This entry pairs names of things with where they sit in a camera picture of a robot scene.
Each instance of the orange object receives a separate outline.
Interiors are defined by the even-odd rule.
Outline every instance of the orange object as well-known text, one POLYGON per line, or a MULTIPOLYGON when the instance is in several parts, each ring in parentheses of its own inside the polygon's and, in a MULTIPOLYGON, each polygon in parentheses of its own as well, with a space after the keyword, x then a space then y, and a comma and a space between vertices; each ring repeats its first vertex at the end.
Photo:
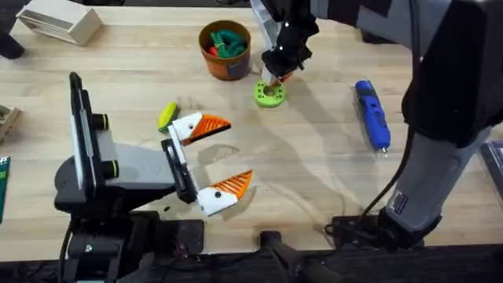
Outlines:
POLYGON ((219 189, 226 193, 232 193, 239 200, 250 185, 253 170, 248 170, 236 176, 230 177, 225 181, 218 182, 210 187, 219 189))
POLYGON ((290 72, 290 73, 286 74, 286 76, 284 76, 283 78, 274 80, 274 81, 273 81, 273 82, 269 85, 269 87, 275 87, 275 86, 277 86, 277 85, 278 85, 278 83, 284 83, 284 82, 286 82, 286 80, 287 80, 287 79, 289 79, 289 78, 290 78, 290 76, 292 76, 292 74, 293 74, 293 72, 290 72))
POLYGON ((190 145, 191 143, 200 140, 201 138, 206 138, 212 134, 216 134, 223 130, 227 130, 230 128, 230 122, 226 119, 203 114, 203 119, 199 121, 196 125, 196 128, 190 134, 189 138, 184 139, 183 145, 190 145))
POLYGON ((210 49, 209 49, 208 52, 209 52, 209 54, 211 54, 211 55, 213 55, 215 57, 218 57, 218 50, 217 50, 216 47, 214 47, 214 46, 210 47, 210 49))

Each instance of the blue screwdriver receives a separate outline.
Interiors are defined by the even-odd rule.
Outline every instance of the blue screwdriver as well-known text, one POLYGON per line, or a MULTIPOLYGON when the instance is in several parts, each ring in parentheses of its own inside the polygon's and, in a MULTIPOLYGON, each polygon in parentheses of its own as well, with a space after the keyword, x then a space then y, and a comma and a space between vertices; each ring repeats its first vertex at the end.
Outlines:
POLYGON ((391 144, 391 134, 377 93, 368 80, 357 82, 354 88, 370 143, 375 150, 382 150, 386 154, 391 144))

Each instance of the wooden tabletop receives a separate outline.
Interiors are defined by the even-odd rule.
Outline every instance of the wooden tabletop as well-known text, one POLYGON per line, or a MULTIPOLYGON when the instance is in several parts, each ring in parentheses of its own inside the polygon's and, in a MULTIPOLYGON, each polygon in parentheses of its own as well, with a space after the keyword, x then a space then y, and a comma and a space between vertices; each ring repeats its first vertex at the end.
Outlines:
MULTIPOLYGON (((0 145, 11 156, 0 260, 55 259, 68 224, 53 206, 54 175, 71 154, 68 73, 76 71, 95 112, 108 113, 116 142, 160 148, 157 117, 170 101, 228 119, 231 130, 185 149, 201 185, 247 169, 250 188, 235 207, 210 218, 175 195, 147 205, 164 219, 204 219, 205 252, 256 248, 261 230, 279 230, 300 249, 329 248, 321 232, 334 215, 355 215, 386 185, 398 166, 406 125, 400 112, 410 80, 409 51, 362 43, 348 26, 319 20, 309 40, 314 55, 286 84, 288 100, 260 108, 253 100, 262 67, 263 38, 250 9, 96 8, 105 26, 85 47, 32 34, 12 34, 26 55, 0 58, 0 104, 22 113, 0 145), (252 73, 214 79, 197 36, 213 20, 231 19, 251 32, 252 73), (387 158, 369 149, 351 89, 372 80, 384 104, 392 145, 387 158), (171 209, 163 212, 166 206, 171 209)), ((503 130, 492 138, 502 138, 503 130)), ((429 245, 503 242, 503 211, 494 184, 474 156, 444 207, 429 245)))

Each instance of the green object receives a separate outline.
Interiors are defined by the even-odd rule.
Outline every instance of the green object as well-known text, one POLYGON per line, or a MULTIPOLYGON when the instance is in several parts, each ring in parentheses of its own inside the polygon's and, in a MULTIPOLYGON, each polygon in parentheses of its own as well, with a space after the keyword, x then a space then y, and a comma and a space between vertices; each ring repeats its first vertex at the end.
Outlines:
POLYGON ((266 108, 277 107, 286 98, 286 89, 283 84, 279 83, 277 86, 273 86, 270 90, 270 95, 267 95, 264 91, 267 84, 263 81, 259 81, 255 85, 255 101, 258 105, 266 108))
POLYGON ((10 157, 0 158, 0 223, 3 220, 3 209, 6 204, 7 178, 9 177, 10 157))
POLYGON ((163 134, 167 133, 167 126, 176 120, 179 112, 180 108, 176 105, 176 103, 168 103, 166 108, 160 113, 159 119, 157 120, 157 130, 163 134))
POLYGON ((212 32, 210 36, 220 58, 235 57, 246 50, 246 40, 234 31, 221 30, 212 32))

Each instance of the gray robot arm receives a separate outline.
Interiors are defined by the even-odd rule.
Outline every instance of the gray robot arm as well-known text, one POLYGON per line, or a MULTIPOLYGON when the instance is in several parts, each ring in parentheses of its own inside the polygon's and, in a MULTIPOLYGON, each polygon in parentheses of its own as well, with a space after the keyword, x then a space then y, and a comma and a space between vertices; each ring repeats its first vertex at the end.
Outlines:
MULTIPOLYGON (((276 21, 289 23, 282 26, 275 48, 263 54, 266 67, 277 77, 310 57, 310 52, 305 55, 296 49, 318 32, 305 28, 315 18, 349 24, 412 49, 406 0, 263 3, 276 21), (306 6, 312 17, 305 16, 306 6)), ((503 86, 503 36, 496 32, 503 25, 498 16, 503 13, 501 2, 421 0, 417 8, 418 51, 423 60, 402 102, 413 138, 408 162, 377 225, 387 239, 376 244, 387 242, 384 245, 391 248, 408 248, 437 226, 442 206, 466 164, 503 117, 501 91, 496 90, 503 86)))

